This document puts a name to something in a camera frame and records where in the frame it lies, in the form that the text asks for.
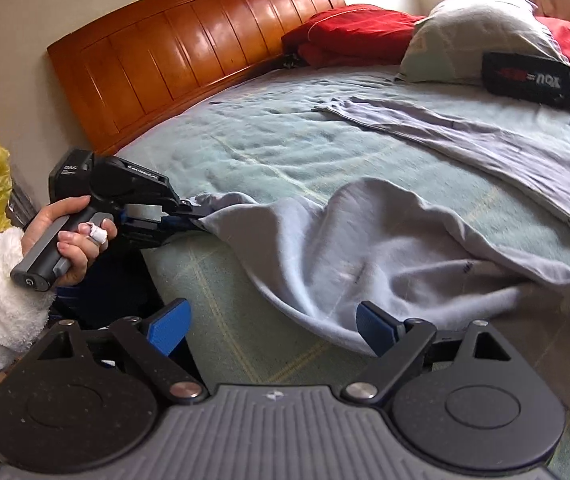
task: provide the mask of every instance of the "bed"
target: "bed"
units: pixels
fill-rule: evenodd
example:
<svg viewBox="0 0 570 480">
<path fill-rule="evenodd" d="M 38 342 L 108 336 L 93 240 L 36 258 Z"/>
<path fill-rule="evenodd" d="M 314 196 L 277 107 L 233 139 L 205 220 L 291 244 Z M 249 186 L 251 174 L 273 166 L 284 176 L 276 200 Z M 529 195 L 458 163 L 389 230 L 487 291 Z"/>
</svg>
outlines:
<svg viewBox="0 0 570 480">
<path fill-rule="evenodd" d="M 280 37 L 343 0 L 141 0 L 49 47 L 94 149 L 166 174 L 181 196 L 240 190 L 324 203 L 377 176 L 448 206 L 494 243 L 570 265 L 570 229 L 493 177 L 312 108 L 336 96 L 402 98 L 570 146 L 563 112 L 476 88 L 403 85 L 390 66 L 276 70 Z M 145 261 L 162 298 L 190 300 L 205 382 L 343 384 L 366 357 L 273 308 L 220 240 L 188 234 Z M 570 317 L 542 306 L 495 324 L 570 409 Z M 570 478 L 570 416 L 552 468 Z"/>
</svg>

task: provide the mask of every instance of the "red blanket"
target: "red blanket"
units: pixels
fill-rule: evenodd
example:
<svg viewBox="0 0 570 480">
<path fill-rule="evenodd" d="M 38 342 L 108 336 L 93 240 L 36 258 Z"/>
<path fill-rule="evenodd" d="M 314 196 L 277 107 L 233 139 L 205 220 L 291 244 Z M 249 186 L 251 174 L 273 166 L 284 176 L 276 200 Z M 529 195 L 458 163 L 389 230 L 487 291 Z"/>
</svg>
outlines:
<svg viewBox="0 0 570 480">
<path fill-rule="evenodd" d="M 309 65 L 398 65 L 422 16 L 366 4 L 326 10 L 282 37 L 285 53 Z"/>
</svg>

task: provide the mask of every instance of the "black bag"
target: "black bag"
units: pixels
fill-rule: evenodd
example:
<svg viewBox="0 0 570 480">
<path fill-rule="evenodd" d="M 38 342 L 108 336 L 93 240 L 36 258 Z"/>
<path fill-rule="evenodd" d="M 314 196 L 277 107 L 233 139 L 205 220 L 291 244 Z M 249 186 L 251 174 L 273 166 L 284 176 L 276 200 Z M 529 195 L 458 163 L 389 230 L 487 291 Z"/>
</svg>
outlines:
<svg viewBox="0 0 570 480">
<path fill-rule="evenodd" d="M 570 65 L 560 61 L 485 52 L 482 83 L 492 94 L 570 110 Z"/>
</svg>

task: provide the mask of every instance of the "silver bolt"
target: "silver bolt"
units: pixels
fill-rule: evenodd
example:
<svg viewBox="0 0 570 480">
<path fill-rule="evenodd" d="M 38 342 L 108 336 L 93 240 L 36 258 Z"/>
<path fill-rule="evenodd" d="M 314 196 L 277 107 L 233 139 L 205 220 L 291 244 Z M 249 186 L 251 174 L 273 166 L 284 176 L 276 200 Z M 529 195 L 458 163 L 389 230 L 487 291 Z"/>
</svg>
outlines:
<svg viewBox="0 0 570 480">
<path fill-rule="evenodd" d="M 169 388 L 169 393 L 179 399 L 193 399 L 194 397 L 199 396 L 202 392 L 203 387 L 200 386 L 200 384 L 196 384 L 191 381 L 174 383 Z"/>
<path fill-rule="evenodd" d="M 345 388 L 345 393 L 352 399 L 372 399 L 378 393 L 378 388 L 369 383 L 351 383 Z"/>
</svg>

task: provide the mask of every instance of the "headboard panel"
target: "headboard panel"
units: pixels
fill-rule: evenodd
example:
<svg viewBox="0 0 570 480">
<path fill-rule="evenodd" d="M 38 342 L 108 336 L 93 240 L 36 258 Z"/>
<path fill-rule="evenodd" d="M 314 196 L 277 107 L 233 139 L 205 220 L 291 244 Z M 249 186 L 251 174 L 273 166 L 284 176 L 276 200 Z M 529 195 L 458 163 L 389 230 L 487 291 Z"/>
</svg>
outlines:
<svg viewBox="0 0 570 480">
<path fill-rule="evenodd" d="M 140 0 L 47 50 L 94 149 L 276 68 L 281 36 L 344 0 Z"/>
</svg>

